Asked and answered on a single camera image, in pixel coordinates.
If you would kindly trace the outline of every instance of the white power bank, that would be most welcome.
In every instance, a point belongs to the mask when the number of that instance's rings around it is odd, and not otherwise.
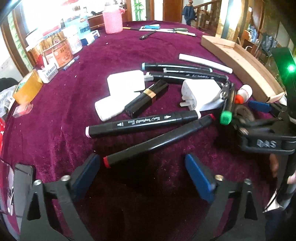
[[[132,70],[111,74],[107,78],[110,95],[124,92],[142,91],[145,89],[144,73],[141,70]]]
[[[140,95],[140,92],[129,92],[111,95],[94,104],[101,121],[107,121],[124,111],[124,107]]]

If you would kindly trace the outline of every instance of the green light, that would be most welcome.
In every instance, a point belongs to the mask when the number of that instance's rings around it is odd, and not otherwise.
[[[290,73],[295,72],[295,71],[296,71],[295,65],[293,65],[293,64],[289,65],[289,67],[288,67],[288,71],[289,71]]]

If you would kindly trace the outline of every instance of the blue clamp pad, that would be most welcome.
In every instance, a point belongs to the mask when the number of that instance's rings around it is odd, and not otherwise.
[[[192,153],[185,156],[185,167],[201,197],[208,203],[215,199],[214,190],[216,180],[208,167],[204,166],[200,160]]]
[[[71,175],[71,198],[73,202],[82,200],[100,169],[100,156],[91,154]]]
[[[268,103],[258,102],[258,101],[249,101],[248,105],[251,109],[261,111],[264,113],[269,113],[271,111],[271,106]]]

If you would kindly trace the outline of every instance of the person's hand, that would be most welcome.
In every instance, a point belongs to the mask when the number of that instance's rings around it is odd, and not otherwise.
[[[272,176],[276,177],[279,170],[279,161],[276,158],[276,155],[270,154],[269,161],[270,161],[270,170],[272,172]],[[289,176],[287,184],[296,184],[296,172],[292,176]]]

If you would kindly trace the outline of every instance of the smartphone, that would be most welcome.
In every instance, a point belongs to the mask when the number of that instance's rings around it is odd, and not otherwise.
[[[17,218],[17,225],[21,227],[22,216],[27,204],[27,197],[32,188],[33,180],[35,180],[35,169],[33,166],[16,164],[13,182],[13,203],[15,215]]]

